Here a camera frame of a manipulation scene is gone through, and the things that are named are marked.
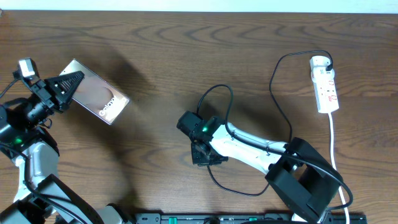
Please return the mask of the bronze Galaxy smartphone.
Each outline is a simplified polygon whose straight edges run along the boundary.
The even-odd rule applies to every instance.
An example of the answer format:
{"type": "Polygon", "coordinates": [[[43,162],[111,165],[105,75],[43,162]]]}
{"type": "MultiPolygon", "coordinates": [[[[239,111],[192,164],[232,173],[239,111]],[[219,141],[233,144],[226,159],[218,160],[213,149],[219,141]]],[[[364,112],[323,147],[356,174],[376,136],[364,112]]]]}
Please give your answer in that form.
{"type": "Polygon", "coordinates": [[[77,59],[73,59],[61,71],[60,76],[73,72],[82,72],[85,75],[73,99],[99,119],[112,125],[130,99],[77,59]]]}

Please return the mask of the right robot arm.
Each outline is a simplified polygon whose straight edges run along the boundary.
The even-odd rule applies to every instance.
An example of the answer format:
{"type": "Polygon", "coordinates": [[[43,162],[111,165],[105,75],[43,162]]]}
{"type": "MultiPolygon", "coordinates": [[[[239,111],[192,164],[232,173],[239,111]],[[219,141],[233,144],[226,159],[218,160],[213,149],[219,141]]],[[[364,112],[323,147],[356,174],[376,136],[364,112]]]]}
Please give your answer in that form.
{"type": "Polygon", "coordinates": [[[310,223],[325,218],[343,182],[332,165],[300,138],[270,141],[217,116],[204,120],[191,111],[181,116],[177,129],[191,141],[194,164],[210,167],[233,158],[259,170],[286,206],[310,223]]]}

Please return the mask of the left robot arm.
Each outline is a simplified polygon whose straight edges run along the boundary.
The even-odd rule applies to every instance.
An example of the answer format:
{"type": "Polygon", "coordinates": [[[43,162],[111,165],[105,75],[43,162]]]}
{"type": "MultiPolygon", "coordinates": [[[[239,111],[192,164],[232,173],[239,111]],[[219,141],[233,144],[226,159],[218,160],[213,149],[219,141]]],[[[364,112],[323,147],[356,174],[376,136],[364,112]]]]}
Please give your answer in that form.
{"type": "Polygon", "coordinates": [[[1,152],[19,168],[14,202],[1,212],[1,223],[134,223],[135,219],[110,203],[96,210],[58,178],[59,150],[45,122],[63,113],[84,79],[81,71],[32,83],[22,72],[15,81],[30,91],[28,98],[1,104],[1,152]]]}

